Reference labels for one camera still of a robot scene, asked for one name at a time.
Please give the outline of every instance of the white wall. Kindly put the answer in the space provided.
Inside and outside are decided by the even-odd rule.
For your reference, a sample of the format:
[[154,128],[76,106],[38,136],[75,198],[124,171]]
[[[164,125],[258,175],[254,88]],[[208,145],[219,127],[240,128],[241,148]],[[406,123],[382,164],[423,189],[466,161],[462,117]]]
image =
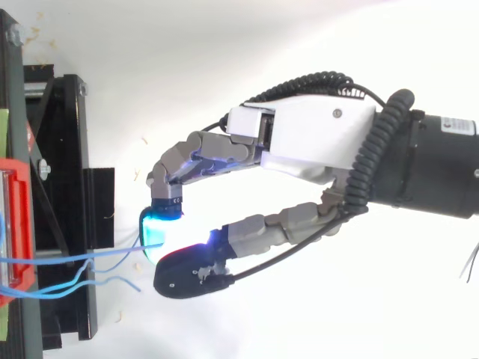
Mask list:
[[[58,75],[74,72],[88,82],[91,165],[117,168],[116,241],[126,246],[149,202],[144,179],[161,153],[241,100],[295,76],[338,70],[383,98],[410,88],[416,108],[478,118],[475,1],[386,2],[353,11],[373,2],[0,5],[40,29],[25,47],[28,63],[53,62]],[[246,171],[185,188],[184,211],[215,228],[318,201],[321,191]],[[479,269],[470,285],[457,278],[478,240],[478,220],[370,207],[337,236],[203,298],[160,297],[154,267],[132,255],[119,272],[143,292],[122,283],[98,288],[98,334],[46,358],[478,357]],[[238,260],[231,269],[264,259]]]

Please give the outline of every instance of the bolt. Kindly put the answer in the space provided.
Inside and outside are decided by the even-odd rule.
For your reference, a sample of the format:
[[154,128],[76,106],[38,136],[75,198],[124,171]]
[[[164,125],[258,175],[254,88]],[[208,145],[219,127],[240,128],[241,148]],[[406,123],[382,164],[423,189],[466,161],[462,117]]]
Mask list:
[[343,112],[342,110],[340,110],[339,108],[336,108],[333,112],[332,112],[332,116],[334,118],[339,118],[343,115]]
[[80,96],[87,96],[88,95],[88,85],[87,85],[86,82],[82,82],[79,85],[79,93],[80,93]]
[[7,40],[14,46],[25,44],[25,29],[20,24],[12,24],[7,31]]
[[38,162],[38,173],[42,181],[46,180],[51,172],[52,168],[46,163],[45,159],[41,159]]

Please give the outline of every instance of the white sticker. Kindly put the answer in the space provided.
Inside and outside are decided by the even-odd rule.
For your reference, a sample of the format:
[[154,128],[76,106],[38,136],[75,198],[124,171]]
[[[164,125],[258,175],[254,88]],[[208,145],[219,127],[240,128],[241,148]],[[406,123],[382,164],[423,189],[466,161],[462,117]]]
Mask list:
[[441,130],[458,135],[473,136],[476,134],[474,121],[460,120],[459,118],[441,117]]

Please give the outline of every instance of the red plastic part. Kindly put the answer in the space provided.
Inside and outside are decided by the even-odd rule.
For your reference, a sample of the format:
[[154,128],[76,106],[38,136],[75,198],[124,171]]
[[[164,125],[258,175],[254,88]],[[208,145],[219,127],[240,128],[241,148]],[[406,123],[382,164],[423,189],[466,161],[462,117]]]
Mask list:
[[[10,186],[10,228],[11,246],[14,258],[31,260],[34,258],[31,233],[31,195],[30,167],[15,159],[0,159],[0,170],[12,171],[8,176]],[[35,282],[33,265],[14,264],[13,273],[18,283],[10,285],[13,289],[27,290]],[[10,303],[13,298],[0,295],[0,307]]]

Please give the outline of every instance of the black metal bracket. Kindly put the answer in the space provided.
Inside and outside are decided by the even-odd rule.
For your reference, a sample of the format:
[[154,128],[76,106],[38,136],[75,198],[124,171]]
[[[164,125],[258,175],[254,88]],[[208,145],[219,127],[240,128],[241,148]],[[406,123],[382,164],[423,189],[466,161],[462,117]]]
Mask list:
[[[37,253],[84,254],[114,246],[115,170],[89,168],[83,81],[76,75],[53,77],[53,66],[24,67],[25,83],[44,83],[42,97],[27,97],[31,181]],[[51,168],[46,178],[38,164]],[[82,263],[39,266],[40,288],[71,280]],[[94,279],[87,269],[80,280]],[[78,332],[89,340],[97,332],[94,286],[67,298],[40,303],[43,349],[61,347],[61,334]]]

